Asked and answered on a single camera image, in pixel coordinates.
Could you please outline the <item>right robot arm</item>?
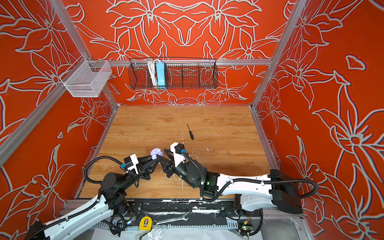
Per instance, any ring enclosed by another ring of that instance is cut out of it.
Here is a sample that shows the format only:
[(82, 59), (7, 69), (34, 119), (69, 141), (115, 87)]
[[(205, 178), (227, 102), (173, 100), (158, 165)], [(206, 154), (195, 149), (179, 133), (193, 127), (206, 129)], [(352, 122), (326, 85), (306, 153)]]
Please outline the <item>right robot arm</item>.
[(302, 214), (301, 200), (319, 190), (319, 185), (312, 180), (292, 179), (276, 169), (255, 177), (210, 172), (185, 151), (167, 158), (162, 155), (153, 158), (160, 162), (168, 178), (177, 175), (190, 187), (199, 189), (203, 201), (211, 203), (221, 196), (237, 195), (239, 209), (245, 212), (277, 208), (284, 213)]

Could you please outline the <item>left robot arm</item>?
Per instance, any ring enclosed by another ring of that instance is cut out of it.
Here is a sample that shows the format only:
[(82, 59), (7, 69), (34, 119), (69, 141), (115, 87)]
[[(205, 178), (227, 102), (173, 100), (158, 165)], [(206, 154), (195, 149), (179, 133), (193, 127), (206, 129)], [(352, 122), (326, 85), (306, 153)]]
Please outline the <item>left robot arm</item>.
[(97, 196), (55, 221), (34, 223), (25, 238), (73, 240), (99, 222), (107, 224), (114, 234), (123, 232), (129, 225), (126, 214), (132, 212), (126, 200), (126, 190), (132, 185), (137, 187), (141, 179), (150, 180), (158, 160), (157, 156), (137, 158), (131, 155), (122, 163), (115, 158), (107, 158), (119, 164), (123, 173), (108, 173), (102, 181), (92, 180), (85, 173), (88, 182), (101, 186)]

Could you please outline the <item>black screwdriver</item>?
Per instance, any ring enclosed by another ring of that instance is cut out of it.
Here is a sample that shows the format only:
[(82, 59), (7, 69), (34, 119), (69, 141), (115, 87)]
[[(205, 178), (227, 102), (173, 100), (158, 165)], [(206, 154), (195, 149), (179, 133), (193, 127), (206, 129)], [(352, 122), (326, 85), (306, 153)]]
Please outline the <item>black screwdriver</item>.
[(190, 134), (190, 138), (191, 138), (191, 140), (194, 140), (195, 138), (194, 138), (194, 135), (193, 135), (193, 133), (192, 133), (192, 131), (191, 131), (191, 129), (190, 129), (189, 124), (187, 124), (187, 127), (188, 127), (188, 130), (189, 130), (189, 134)]

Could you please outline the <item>silver wrench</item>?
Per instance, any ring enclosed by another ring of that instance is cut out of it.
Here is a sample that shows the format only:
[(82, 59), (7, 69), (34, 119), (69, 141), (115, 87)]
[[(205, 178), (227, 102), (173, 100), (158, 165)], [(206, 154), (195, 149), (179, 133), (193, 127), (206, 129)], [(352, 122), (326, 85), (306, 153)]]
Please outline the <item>silver wrench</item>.
[(153, 221), (153, 226), (156, 225), (162, 225), (166, 223), (172, 223), (172, 222), (177, 222), (177, 221), (187, 221), (189, 218), (187, 217), (188, 214), (184, 214), (182, 216), (178, 216), (175, 218), (170, 218), (170, 219), (165, 219), (165, 220), (154, 220)]

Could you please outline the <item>yellow tape measure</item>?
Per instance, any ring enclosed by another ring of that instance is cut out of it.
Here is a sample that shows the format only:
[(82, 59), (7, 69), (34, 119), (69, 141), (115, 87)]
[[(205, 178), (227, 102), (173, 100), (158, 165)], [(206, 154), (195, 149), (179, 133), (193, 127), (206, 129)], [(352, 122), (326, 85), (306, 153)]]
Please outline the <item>yellow tape measure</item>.
[(140, 231), (151, 231), (153, 227), (153, 220), (149, 216), (141, 218), (138, 229)]

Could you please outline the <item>light blue power bank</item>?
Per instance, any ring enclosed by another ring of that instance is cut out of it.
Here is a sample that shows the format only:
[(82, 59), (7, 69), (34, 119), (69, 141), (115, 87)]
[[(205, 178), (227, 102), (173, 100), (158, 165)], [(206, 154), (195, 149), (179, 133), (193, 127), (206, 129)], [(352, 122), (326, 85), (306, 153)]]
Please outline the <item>light blue power bank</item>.
[(165, 64), (163, 62), (157, 62), (156, 69), (157, 69), (158, 86), (159, 88), (165, 88), (166, 87)]

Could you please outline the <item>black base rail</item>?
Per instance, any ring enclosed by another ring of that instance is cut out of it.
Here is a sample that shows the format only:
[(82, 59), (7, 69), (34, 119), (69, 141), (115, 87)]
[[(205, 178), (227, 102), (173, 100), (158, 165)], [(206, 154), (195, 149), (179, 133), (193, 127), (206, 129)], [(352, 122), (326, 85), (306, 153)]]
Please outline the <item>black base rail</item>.
[(128, 209), (124, 214), (131, 216), (177, 215), (177, 214), (223, 214), (231, 218), (259, 217), (259, 210), (247, 212), (241, 210), (234, 199), (218, 199), (205, 202), (198, 199), (128, 199), (125, 201)]

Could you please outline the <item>white mesh wall basket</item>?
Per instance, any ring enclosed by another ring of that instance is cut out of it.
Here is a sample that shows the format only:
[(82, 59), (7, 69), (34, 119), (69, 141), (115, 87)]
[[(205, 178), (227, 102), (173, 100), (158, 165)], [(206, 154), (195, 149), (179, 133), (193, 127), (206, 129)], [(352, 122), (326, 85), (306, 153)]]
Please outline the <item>white mesh wall basket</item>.
[(61, 79), (75, 98), (96, 98), (112, 74), (108, 61), (80, 61)]

